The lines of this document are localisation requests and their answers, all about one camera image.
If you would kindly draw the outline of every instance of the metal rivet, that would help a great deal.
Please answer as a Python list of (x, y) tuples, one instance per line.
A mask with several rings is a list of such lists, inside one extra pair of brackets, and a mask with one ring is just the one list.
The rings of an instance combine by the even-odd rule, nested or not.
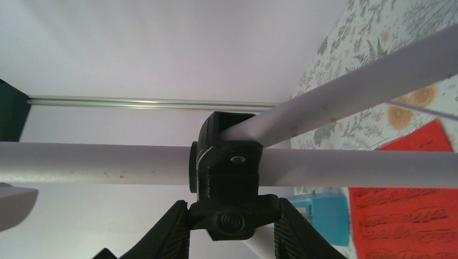
[(243, 156), (237, 155), (231, 158), (231, 162), (233, 162), (236, 165), (241, 165), (242, 163), (246, 162), (246, 159)]

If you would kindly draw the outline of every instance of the dark green object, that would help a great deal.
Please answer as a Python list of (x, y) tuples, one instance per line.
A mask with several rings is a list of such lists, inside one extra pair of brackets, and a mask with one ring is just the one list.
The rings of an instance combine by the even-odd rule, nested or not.
[(0, 79), (0, 141), (18, 142), (30, 111), (29, 97)]

